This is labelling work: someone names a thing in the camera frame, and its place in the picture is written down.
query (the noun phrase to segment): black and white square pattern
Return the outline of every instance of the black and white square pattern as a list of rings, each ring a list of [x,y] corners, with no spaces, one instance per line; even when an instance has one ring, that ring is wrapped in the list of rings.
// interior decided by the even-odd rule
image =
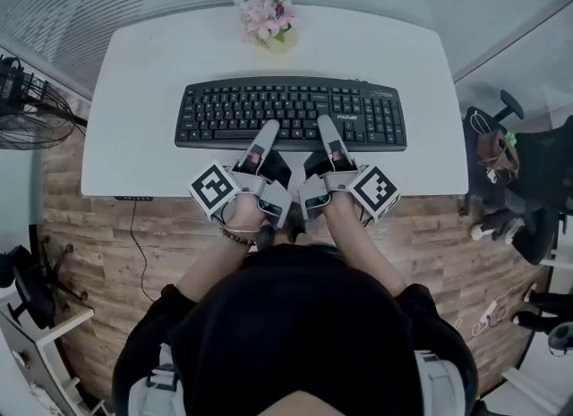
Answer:
[[[188,188],[209,218],[240,191],[235,180],[218,162],[213,162],[199,174]]]
[[[368,166],[348,189],[376,221],[399,199],[398,189],[377,166]]]

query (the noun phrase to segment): person's arm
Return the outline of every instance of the person's arm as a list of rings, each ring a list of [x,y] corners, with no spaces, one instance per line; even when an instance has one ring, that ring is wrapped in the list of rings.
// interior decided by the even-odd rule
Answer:
[[[360,223],[354,197],[347,192],[335,191],[323,213],[347,265],[376,278],[393,297],[399,296],[406,289],[406,283]]]
[[[227,228],[255,231],[259,230],[263,220],[264,214],[257,208],[257,198],[242,193],[237,196],[235,213],[227,222]],[[254,239],[252,233],[233,234]],[[199,301],[213,285],[241,266],[248,251],[249,246],[221,236],[195,260],[177,283],[177,289],[189,300]]]

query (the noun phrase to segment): person's hand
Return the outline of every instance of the person's hand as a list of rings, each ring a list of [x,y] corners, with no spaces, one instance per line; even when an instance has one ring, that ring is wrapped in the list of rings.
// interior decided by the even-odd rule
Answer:
[[[346,219],[356,218],[355,197],[347,191],[334,191],[330,197],[330,202],[322,209],[326,218],[333,216],[345,217]]]
[[[227,225],[244,230],[258,230],[265,219],[257,206],[259,199],[251,193],[239,193],[235,198],[235,212]]]

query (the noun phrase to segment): flower bouquet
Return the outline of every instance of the flower bouquet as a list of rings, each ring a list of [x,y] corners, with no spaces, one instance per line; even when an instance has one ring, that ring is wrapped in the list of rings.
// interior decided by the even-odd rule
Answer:
[[[291,30],[294,14],[291,0],[244,0],[241,23],[246,37],[265,49],[284,53],[296,42]]]

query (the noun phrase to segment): wooden floor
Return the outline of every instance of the wooden floor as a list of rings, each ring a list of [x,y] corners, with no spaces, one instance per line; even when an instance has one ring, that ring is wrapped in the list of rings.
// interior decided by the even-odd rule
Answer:
[[[45,224],[39,232],[51,237],[53,258],[66,244],[74,247],[62,280],[88,292],[95,316],[64,338],[64,348],[86,389],[109,399],[116,358],[150,302],[140,288],[144,261],[129,234],[134,205],[82,197],[82,151],[83,136],[76,131],[46,153]],[[483,393],[500,382],[501,372],[517,364],[528,332],[511,323],[511,313],[529,283],[543,284],[547,271],[525,263],[511,246],[489,239],[472,241],[468,229],[474,220],[458,216],[458,199],[405,198],[390,217],[369,230],[408,282],[430,288],[448,322],[462,319],[459,331],[468,342],[472,326],[491,300],[523,283],[500,300],[507,303],[506,318],[470,343]],[[329,239],[322,224],[314,228],[322,239]],[[153,299],[218,236],[218,228],[190,200],[138,203],[133,232],[149,262],[143,283]]]

